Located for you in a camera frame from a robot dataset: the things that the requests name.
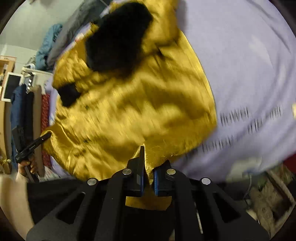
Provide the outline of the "person's left forearm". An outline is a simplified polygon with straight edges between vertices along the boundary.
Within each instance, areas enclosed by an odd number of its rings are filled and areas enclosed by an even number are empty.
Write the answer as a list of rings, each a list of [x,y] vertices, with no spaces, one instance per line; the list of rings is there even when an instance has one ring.
[[[16,232],[26,239],[34,226],[28,201],[27,178],[17,174],[16,179],[12,180],[1,175],[1,209]]]

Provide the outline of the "person's left hand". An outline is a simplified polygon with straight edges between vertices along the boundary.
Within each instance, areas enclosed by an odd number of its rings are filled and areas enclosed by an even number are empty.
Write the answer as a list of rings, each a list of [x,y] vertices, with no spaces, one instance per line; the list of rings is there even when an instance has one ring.
[[[35,161],[35,156],[32,154],[29,156],[28,160],[23,160],[18,164],[18,173],[28,179],[28,175],[26,172],[26,167],[29,169],[32,175],[36,175],[38,172],[38,165]]]

